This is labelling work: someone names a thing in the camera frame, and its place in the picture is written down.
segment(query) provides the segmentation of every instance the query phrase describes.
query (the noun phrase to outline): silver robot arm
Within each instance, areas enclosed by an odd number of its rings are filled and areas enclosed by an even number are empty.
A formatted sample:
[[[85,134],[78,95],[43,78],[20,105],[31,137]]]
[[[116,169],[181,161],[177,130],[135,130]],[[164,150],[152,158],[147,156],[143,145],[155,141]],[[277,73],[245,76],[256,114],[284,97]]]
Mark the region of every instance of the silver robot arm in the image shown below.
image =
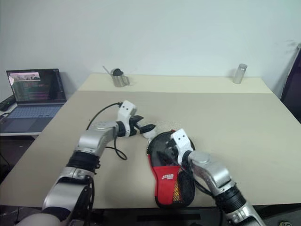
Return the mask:
[[[189,165],[194,177],[207,184],[218,208],[233,225],[266,226],[253,206],[244,199],[229,171],[208,153],[193,151],[183,129],[171,135],[172,147],[178,152],[178,163]]]
[[[129,137],[137,133],[146,133],[155,125],[141,127],[143,119],[135,115],[136,106],[129,101],[120,105],[117,121],[93,124],[79,139],[79,142],[64,167],[62,173],[46,196],[39,214],[33,214],[22,220],[18,226],[64,226],[72,219],[83,219],[87,214],[93,191],[95,170],[100,167],[99,159],[106,145],[116,137]]]

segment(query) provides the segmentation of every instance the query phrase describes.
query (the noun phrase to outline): black cable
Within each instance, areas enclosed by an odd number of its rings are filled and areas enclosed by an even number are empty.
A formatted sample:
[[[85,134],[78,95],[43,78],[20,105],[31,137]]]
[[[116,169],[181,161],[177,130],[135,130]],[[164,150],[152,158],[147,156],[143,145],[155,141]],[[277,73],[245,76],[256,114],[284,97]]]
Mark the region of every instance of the black cable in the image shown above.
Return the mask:
[[[116,155],[121,158],[122,160],[127,160],[127,156],[126,154],[124,154],[121,150],[115,148],[115,147],[105,147],[105,148],[109,148],[109,149],[113,149],[116,152]]]
[[[192,174],[190,174],[183,166],[181,166],[177,161],[175,161],[173,158],[171,158],[170,156],[168,156],[167,154],[164,154],[166,158],[169,158],[169,160],[171,160],[175,165],[178,165],[181,167],[181,169],[194,181],[196,187],[198,190],[200,190],[201,192],[209,195],[209,196],[213,196],[212,192],[210,192],[208,189],[206,189],[204,186],[202,186],[195,178]]]
[[[218,226],[222,226],[222,220],[223,220],[224,214],[223,214],[223,212],[222,212],[222,209],[220,209],[220,208],[218,208],[218,209],[219,209],[219,211],[220,211],[220,222],[219,222]]]
[[[108,109],[109,107],[112,107],[114,105],[118,105],[119,107],[122,105],[122,102],[117,102],[117,103],[113,103],[111,105],[108,105],[106,107],[104,107],[102,110],[100,110],[98,113],[96,113],[96,115],[90,120],[90,123],[88,124],[86,130],[89,129],[89,127],[91,126],[92,122],[94,121],[94,119],[101,113],[103,112],[104,110]]]
[[[11,166],[9,164],[9,162],[3,157],[3,155],[0,153],[0,156],[2,157],[2,159],[7,163],[8,165],[8,170],[11,170]]]
[[[95,185],[94,185],[94,180],[92,179],[91,181],[91,187],[92,187],[92,194],[91,194],[91,200],[88,205],[88,214],[84,222],[84,226],[90,226],[91,225],[91,212],[94,204],[94,198],[95,198]]]
[[[15,225],[18,224],[20,221],[19,221],[19,212],[20,212],[20,207],[18,206],[18,211],[17,211],[17,218],[16,218],[16,221],[14,222]]]
[[[201,192],[203,192],[203,193],[205,193],[205,194],[207,194],[207,195],[209,195],[209,196],[213,196],[213,194],[212,194],[212,192],[210,192],[208,189],[206,189],[204,186],[202,186],[194,177],[193,177],[193,175],[191,175],[186,169],[184,169],[182,166],[180,166],[181,167],[181,169],[191,178],[191,179],[193,179],[193,181],[194,181],[194,183],[195,183],[195,185],[196,185],[196,187],[197,187],[197,189],[198,190],[200,190]]]

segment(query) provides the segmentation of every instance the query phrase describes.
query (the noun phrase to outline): tabletop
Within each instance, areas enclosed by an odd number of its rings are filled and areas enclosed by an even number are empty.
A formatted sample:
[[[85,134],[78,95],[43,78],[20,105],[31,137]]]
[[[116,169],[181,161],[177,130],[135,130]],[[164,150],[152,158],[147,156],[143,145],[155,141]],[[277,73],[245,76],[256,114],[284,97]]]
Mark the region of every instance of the tabletop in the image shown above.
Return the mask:
[[[170,92],[90,91],[83,88],[85,83],[2,182],[0,203],[42,206],[89,119],[104,106],[125,99],[137,106],[145,123],[156,124],[159,132],[184,128],[196,150],[209,152],[229,169],[252,204],[299,203],[301,125],[260,79],[252,82],[259,84],[257,91],[250,88],[246,93],[230,88],[221,93],[177,93],[171,88]],[[116,120],[117,111],[108,109],[96,120]],[[117,146],[128,156],[127,161],[113,150],[104,151],[95,176],[94,208],[156,207],[146,144],[140,135],[119,138]],[[214,206],[214,202],[196,191],[190,206]]]

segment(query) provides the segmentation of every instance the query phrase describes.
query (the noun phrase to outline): table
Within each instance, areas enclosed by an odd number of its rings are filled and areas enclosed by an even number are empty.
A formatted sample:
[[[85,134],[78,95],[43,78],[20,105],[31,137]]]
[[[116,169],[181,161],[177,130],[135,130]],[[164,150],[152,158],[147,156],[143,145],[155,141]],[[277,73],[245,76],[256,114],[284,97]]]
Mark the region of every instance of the table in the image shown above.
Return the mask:
[[[301,125],[260,78],[246,78],[240,85],[229,78],[130,80],[131,86],[116,88],[108,75],[92,74],[3,181],[0,204],[41,207],[89,119],[125,99],[159,131],[184,128],[197,149],[223,162],[252,204],[301,202]],[[117,110],[110,108],[97,120],[115,120]],[[103,153],[95,176],[94,208],[156,207],[146,143],[142,136],[119,138],[117,146],[127,161],[113,150]],[[214,202],[196,191],[190,206]]]

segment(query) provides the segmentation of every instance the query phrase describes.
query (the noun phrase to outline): floor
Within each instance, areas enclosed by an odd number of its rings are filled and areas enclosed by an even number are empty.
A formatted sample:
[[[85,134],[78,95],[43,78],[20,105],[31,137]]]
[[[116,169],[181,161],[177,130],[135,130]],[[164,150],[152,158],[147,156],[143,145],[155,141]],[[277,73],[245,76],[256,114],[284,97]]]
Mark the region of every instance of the floor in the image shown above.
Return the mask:
[[[0,138],[0,153],[9,162],[11,169],[33,141],[32,137]],[[0,164],[1,177],[4,177],[4,171],[8,168],[7,163],[1,158]],[[16,221],[39,211],[39,209],[29,207],[0,206],[0,226],[13,226]],[[101,225],[104,226],[189,226],[194,222],[201,226],[217,226],[219,221],[219,213],[215,208],[188,208],[177,211],[162,209],[106,210],[102,211],[102,215],[99,216],[102,219]],[[288,221],[293,226],[301,226],[301,209],[278,214],[266,218],[264,221],[267,226],[278,226],[281,221]]]

